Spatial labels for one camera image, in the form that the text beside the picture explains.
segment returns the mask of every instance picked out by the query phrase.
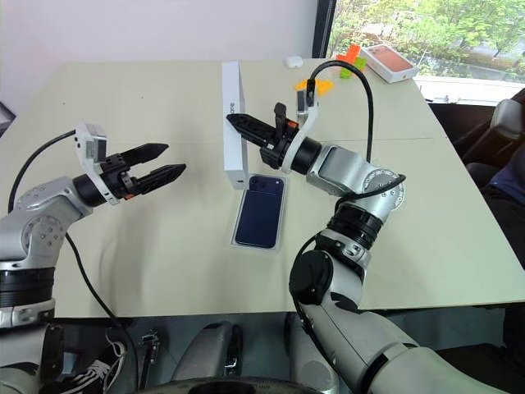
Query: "white wall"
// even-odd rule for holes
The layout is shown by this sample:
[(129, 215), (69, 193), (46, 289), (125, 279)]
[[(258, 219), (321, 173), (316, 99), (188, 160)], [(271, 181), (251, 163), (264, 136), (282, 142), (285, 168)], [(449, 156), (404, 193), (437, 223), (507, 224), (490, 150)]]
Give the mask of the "white wall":
[(311, 57), (317, 0), (2, 0), (0, 99), (61, 62)]

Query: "black cable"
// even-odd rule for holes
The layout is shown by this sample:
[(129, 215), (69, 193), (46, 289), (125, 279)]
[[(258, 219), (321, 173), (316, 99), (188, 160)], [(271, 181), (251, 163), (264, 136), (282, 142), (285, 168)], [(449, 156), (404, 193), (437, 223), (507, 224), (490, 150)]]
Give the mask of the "black cable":
[(45, 149), (49, 148), (51, 145), (56, 144), (60, 140), (64, 140), (67, 137), (71, 137), (75, 134), (75, 131), (68, 131), (67, 133), (64, 133), (62, 135), (59, 135), (58, 137), (53, 138), (52, 140), (49, 140), (44, 145), (42, 145), (40, 148), (36, 149), (33, 154), (25, 161), (24, 165), (18, 172), (18, 175), (16, 176), (15, 182), (13, 183), (13, 186), (11, 188), (11, 193), (9, 194), (9, 201), (7, 203), (7, 213), (10, 213), (15, 208), (15, 197), (16, 197), (16, 190), (18, 189), (18, 186), (20, 185), (20, 182), (22, 181), (22, 177), (24, 176), (25, 172), (31, 165), (31, 163), (37, 158), (39, 154), (41, 154)]
[(319, 74), (321, 71), (323, 71), (325, 68), (328, 67), (343, 67), (346, 70), (354, 73), (363, 84), (363, 87), (365, 91), (367, 92), (367, 101), (368, 101), (368, 138), (367, 138), (367, 162), (370, 163), (370, 160), (372, 158), (372, 137), (373, 137), (373, 126), (374, 126), (374, 103), (372, 99), (372, 89), (370, 89), (370, 85), (368, 84), (367, 77), (364, 76), (364, 74), (356, 67), (352, 66), (350, 63), (343, 62), (341, 60), (329, 60), (328, 62), (321, 63), (319, 66), (316, 67), (315, 70), (312, 71), (312, 75), (310, 76), (310, 80), (315, 81), (315, 77), (317, 74)]
[(375, 190), (368, 191), (367, 193), (348, 193), (347, 195), (341, 197), (336, 202), (336, 212), (337, 209), (339, 209), (339, 206), (347, 201), (357, 201), (358, 199), (366, 199), (367, 197), (373, 197), (374, 195), (380, 195), (381, 193), (385, 193), (388, 190), (394, 189), (396, 186), (400, 185), (404, 182), (404, 180), (407, 179), (407, 177), (403, 174), (398, 174), (398, 177), (395, 178), (392, 182), (387, 183), (386, 185), (382, 187), (378, 187)]
[(317, 233), (315, 236), (311, 236), (308, 241), (304, 242), (303, 246), (301, 246), (301, 249), (299, 249), (299, 252), (297, 252), (297, 254), (295, 255), (295, 260), (294, 260), (294, 263), (295, 261), (297, 261), (297, 259), (299, 258), (299, 256), (301, 254), (303, 254), (303, 252), (306, 250), (306, 248), (308, 248), (308, 245), (310, 245), (312, 242), (315, 241), (315, 239), (317, 238), (317, 236), (319, 235), (319, 233)]
[[(51, 145), (56, 144), (56, 142), (64, 140), (67, 137), (71, 137), (75, 134), (75, 131), (68, 131), (67, 133), (64, 133), (62, 135), (59, 135), (58, 137), (53, 138), (52, 140), (46, 142), (44, 145), (42, 145), (40, 148), (36, 149), (33, 154), (30, 155), (30, 157), (25, 161), (24, 165), (16, 175), (15, 182), (13, 183), (13, 186), (11, 188), (11, 193), (9, 194), (9, 201), (7, 203), (7, 213), (10, 213), (14, 207), (15, 207), (15, 197), (16, 197), (16, 190), (18, 189), (18, 186), (20, 185), (22, 181), (22, 177), (24, 176), (27, 169), (30, 167), (31, 163), (41, 154), (45, 149), (49, 148)], [(107, 316), (110, 318), (112, 323), (117, 327), (119, 330), (122, 331), (123, 335), (126, 337), (126, 340), (130, 343), (131, 349), (133, 351), (133, 356), (135, 358), (135, 390), (139, 390), (139, 358), (137, 357), (137, 348), (135, 346), (135, 343), (131, 339), (130, 334), (128, 333), (128, 330), (124, 326), (122, 326), (121, 322), (118, 321), (115, 314), (107, 307), (107, 305), (104, 303), (102, 298), (98, 295), (96, 290), (93, 288), (93, 285), (89, 281), (88, 275), (86, 274), (84, 270), (84, 265), (82, 264), (82, 259), (80, 258), (79, 250), (77, 249), (75, 242), (71, 239), (70, 235), (66, 233), (66, 240), (73, 249), (73, 254), (75, 255), (76, 263), (80, 270), (80, 275), (84, 279), (84, 282), (86, 286), (89, 289), (89, 292), (94, 297), (94, 299), (98, 302), (100, 307), (104, 309), (104, 312), (106, 312)]]
[(131, 335), (126, 330), (126, 328), (121, 324), (121, 322), (118, 321), (118, 318), (115, 316), (115, 314), (112, 312), (111, 309), (104, 303), (102, 298), (100, 298), (100, 295), (98, 295), (97, 291), (94, 289), (93, 285), (91, 284), (91, 281), (88, 278), (88, 274), (86, 273), (84, 269), (84, 265), (82, 264), (82, 259), (80, 258), (79, 250), (76, 248), (75, 242), (71, 239), (70, 235), (66, 233), (66, 240), (73, 249), (73, 254), (75, 255), (76, 264), (79, 267), (80, 275), (82, 275), (82, 278), (84, 279), (85, 285), (88, 287), (89, 292), (93, 296), (93, 298), (98, 302), (100, 307), (104, 309), (104, 312), (106, 312), (109, 319), (112, 321), (113, 325), (117, 327), (119, 330), (122, 331), (124, 336), (126, 337), (126, 340), (131, 344), (131, 349), (133, 350), (133, 356), (135, 358), (135, 390), (139, 390), (139, 359), (137, 358), (137, 348), (135, 346), (135, 343), (133, 342), (133, 339), (131, 339)]

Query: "phone box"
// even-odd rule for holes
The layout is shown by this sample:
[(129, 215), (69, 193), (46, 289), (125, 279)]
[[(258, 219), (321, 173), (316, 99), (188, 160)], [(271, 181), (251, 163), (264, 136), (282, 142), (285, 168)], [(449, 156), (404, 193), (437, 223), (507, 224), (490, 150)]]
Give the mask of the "phone box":
[(360, 56), (367, 59), (367, 65), (389, 84), (414, 78), (419, 72), (417, 66), (388, 45), (362, 48)]
[(224, 171), (234, 189), (248, 189), (248, 149), (237, 130), (227, 121), (229, 113), (244, 112), (239, 62), (222, 63), (222, 142)]

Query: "window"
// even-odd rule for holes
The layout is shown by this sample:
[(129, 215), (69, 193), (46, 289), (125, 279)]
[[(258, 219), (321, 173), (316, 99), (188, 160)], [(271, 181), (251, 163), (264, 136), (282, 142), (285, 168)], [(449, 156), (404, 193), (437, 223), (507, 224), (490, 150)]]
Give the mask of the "window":
[(474, 83), (491, 87), (498, 102), (525, 84), (525, 0), (337, 0), (326, 56), (380, 43), (419, 66), (426, 97), (431, 83), (459, 96), (479, 92)]

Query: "smartphone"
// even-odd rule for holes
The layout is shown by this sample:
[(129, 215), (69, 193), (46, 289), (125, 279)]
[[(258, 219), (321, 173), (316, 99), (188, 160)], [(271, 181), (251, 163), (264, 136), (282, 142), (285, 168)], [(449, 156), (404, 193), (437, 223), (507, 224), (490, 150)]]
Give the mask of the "smartphone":
[(239, 245), (271, 249), (276, 246), (285, 182), (273, 176), (254, 175), (237, 220), (234, 240)]

